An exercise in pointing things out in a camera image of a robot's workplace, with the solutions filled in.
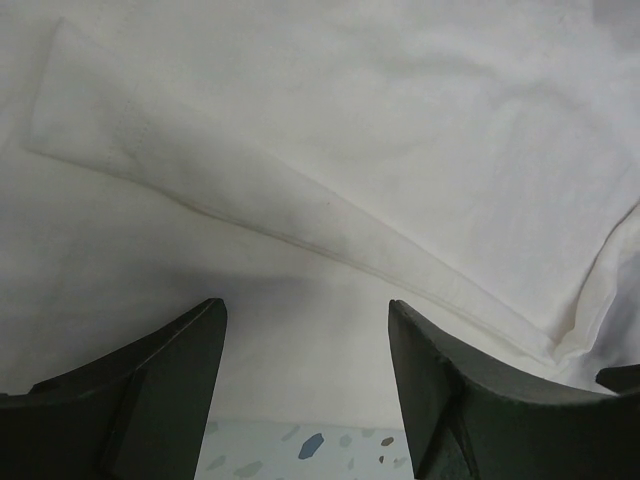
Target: terrazzo surface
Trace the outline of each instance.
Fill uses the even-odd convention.
[[[401,430],[217,420],[196,480],[411,480]]]

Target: gray speck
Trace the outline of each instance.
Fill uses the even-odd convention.
[[[402,457],[401,459],[395,459],[393,461],[393,468],[400,468],[407,462],[407,457]]]
[[[340,437],[340,446],[342,448],[347,448],[349,445],[351,445],[350,435],[343,435],[342,437]]]
[[[307,441],[302,444],[298,458],[300,460],[306,460],[307,458],[313,457],[323,443],[324,437],[321,433],[316,433],[312,437],[309,437]]]
[[[218,422],[207,422],[207,426],[204,427],[204,434],[211,435],[218,431]]]
[[[238,470],[233,472],[233,474],[240,478],[251,478],[251,477],[254,477],[260,471],[261,468],[262,468],[262,462],[257,461],[257,462],[250,463],[249,465],[245,465],[242,468],[239,468]]]
[[[287,440],[291,440],[291,437],[293,437],[296,433],[298,433],[300,431],[300,425],[296,425],[295,427],[293,427],[291,429],[291,431],[289,433],[287,433],[284,437],[282,437],[282,441],[286,442]]]
[[[224,465],[224,462],[226,461],[227,461],[227,457],[225,457],[224,455],[220,455],[213,462],[211,462],[211,464],[207,467],[207,470],[215,470],[216,468]]]

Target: white garment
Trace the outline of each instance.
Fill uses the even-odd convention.
[[[8,387],[217,292],[240,310],[216,390],[233,416],[398,426],[392,297],[539,375],[589,387],[608,365],[572,357],[618,283],[636,284],[618,278],[632,217],[591,270],[639,195],[637,55],[615,16],[569,1],[44,3],[0,15],[6,138],[42,78],[0,164]],[[63,24],[49,53],[60,16],[88,38]]]

